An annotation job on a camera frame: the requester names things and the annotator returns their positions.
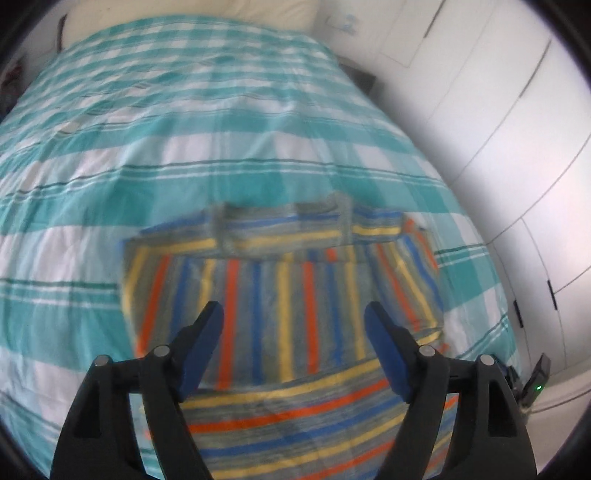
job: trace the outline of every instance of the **pillow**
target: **pillow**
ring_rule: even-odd
[[[105,28],[161,15],[208,15],[309,33],[319,6],[320,0],[87,0],[68,12],[61,41],[68,48]]]

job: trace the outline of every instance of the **bed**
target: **bed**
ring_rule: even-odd
[[[124,239],[220,203],[279,207],[334,192],[398,209],[430,233],[446,354],[494,354],[519,370],[505,296],[473,223],[327,48],[294,31],[175,15],[65,49],[0,124],[0,416],[32,463],[48,474],[93,359],[134,355],[119,287]],[[431,474],[449,441],[453,409],[446,415]],[[271,454],[290,464],[294,449],[336,442],[326,435]],[[369,446],[344,458],[324,449],[289,475],[214,477],[372,478],[387,450]],[[225,458],[207,461],[217,471]]]

